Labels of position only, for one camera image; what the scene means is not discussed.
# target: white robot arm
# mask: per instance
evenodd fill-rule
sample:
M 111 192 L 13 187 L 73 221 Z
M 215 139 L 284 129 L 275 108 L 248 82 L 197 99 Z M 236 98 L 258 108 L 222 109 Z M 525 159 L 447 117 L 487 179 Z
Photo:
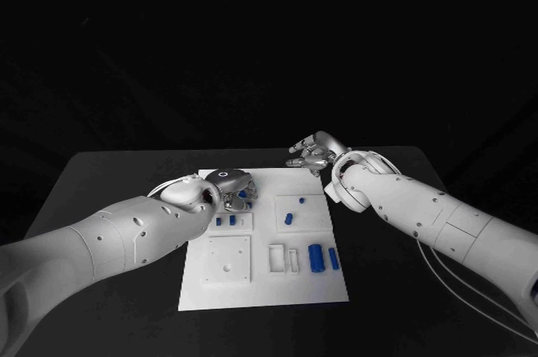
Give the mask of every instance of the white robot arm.
M 482 275 L 536 332 L 538 236 L 404 176 L 378 153 L 352 151 L 323 131 L 288 151 L 301 149 L 287 165 L 307 167 L 319 176 L 333 163 L 324 188 L 333 201 L 356 212 L 372 206 L 383 221 Z
M 13 357 L 53 307 L 99 280 L 154 262 L 207 229 L 223 201 L 257 198 L 242 170 L 196 174 L 109 205 L 81 222 L 0 247 L 0 356 Z

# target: blue object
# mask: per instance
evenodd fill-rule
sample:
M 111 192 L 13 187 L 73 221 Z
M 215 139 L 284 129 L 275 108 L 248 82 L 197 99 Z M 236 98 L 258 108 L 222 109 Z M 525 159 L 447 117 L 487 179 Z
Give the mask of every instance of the blue object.
M 310 270 L 313 273 L 320 273 L 324 271 L 323 262 L 323 251 L 319 244 L 311 244 L 308 246 L 308 256 L 310 256 Z
M 285 215 L 285 225 L 291 225 L 291 220 L 294 219 L 294 215 L 291 214 L 291 213 L 288 213 L 287 215 Z
M 334 248 L 329 248 L 330 263 L 333 264 L 333 269 L 339 270 L 339 259 L 336 258 Z

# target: blue cylinder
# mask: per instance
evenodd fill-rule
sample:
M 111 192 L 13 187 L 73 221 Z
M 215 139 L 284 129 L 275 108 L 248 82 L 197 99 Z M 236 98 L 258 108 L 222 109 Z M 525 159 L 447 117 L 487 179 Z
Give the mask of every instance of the blue cylinder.
M 334 248 L 329 248 L 330 264 L 333 265 L 333 270 L 339 270 L 339 259 L 336 258 Z
M 319 244 L 311 244 L 308 246 L 308 256 L 310 256 L 310 270 L 313 273 L 320 273 L 324 271 L 323 262 L 323 251 Z
M 287 215 L 285 215 L 285 225 L 291 225 L 291 220 L 294 219 L 294 215 L 291 214 L 291 213 L 288 213 Z

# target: black table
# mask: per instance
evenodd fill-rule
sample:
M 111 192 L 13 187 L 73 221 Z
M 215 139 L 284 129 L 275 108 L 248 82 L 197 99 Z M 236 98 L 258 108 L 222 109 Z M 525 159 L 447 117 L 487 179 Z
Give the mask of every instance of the black table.
M 355 149 L 376 151 L 402 174 L 444 189 L 415 147 Z M 287 149 L 81 152 L 26 237 L 75 223 L 197 169 L 284 167 L 291 157 Z M 329 182 L 327 170 L 321 181 Z M 329 210 L 349 303 L 179 312 L 183 245 L 68 298 L 43 318 L 17 357 L 507 356 L 538 350 L 453 297 L 422 262 L 415 241 L 370 208 L 356 214 L 329 200 Z M 477 296 L 467 297 L 484 304 Z

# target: robot forearm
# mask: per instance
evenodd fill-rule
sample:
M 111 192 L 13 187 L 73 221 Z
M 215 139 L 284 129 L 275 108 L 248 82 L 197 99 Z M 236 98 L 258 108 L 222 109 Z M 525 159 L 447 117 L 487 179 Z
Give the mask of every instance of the robot forearm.
M 357 212 L 370 204 L 383 221 L 482 275 L 538 331 L 538 236 L 401 174 L 353 165 L 340 185 L 344 204 Z
M 0 247 L 1 357 L 14 355 L 47 312 L 75 292 L 150 264 L 202 235 L 218 203 L 219 198 L 197 200 L 179 208 L 140 196 Z

